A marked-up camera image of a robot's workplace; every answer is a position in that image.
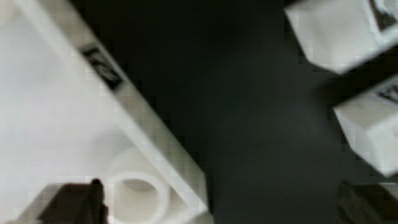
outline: white box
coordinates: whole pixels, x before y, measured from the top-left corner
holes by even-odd
[[[375,1],[302,0],[286,8],[307,60],[337,74],[398,44],[398,23],[378,27]]]
[[[204,173],[67,1],[14,3],[0,26],[0,223],[33,222],[42,189],[104,180],[136,147],[172,188],[160,224],[183,224],[208,212]]]
[[[398,77],[334,108],[351,150],[383,176],[398,172],[396,91]]]

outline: black surface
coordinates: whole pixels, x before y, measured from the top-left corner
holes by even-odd
[[[398,71],[396,50],[339,77],[302,56],[282,0],[74,3],[206,171],[216,224],[334,223],[341,180],[383,178],[332,106]]]

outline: black object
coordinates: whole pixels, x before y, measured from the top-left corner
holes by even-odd
[[[343,182],[337,201],[339,217],[344,213],[346,220],[350,219],[353,223],[383,224],[391,221],[398,223],[398,200],[378,184],[351,185]]]
[[[65,184],[40,213],[42,224],[106,224],[103,185]]]

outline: black label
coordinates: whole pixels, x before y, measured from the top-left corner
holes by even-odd
[[[398,23],[394,16],[385,12],[385,10],[380,10],[376,7],[376,0],[367,0],[369,1],[369,7],[371,7],[371,12],[376,20],[376,26],[380,32],[383,32]]]
[[[382,90],[378,90],[376,95],[398,103],[398,84],[389,85]]]
[[[81,53],[96,70],[96,73],[108,85],[108,88],[113,91],[122,83],[122,79],[120,75],[117,74],[113,64],[104,56],[104,52],[101,51],[101,48],[94,45],[81,50]]]

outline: dark floor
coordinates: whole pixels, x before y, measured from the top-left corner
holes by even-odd
[[[339,77],[305,61],[282,0],[74,0],[206,171],[216,224],[332,224],[355,158],[332,106],[398,71],[392,50]]]

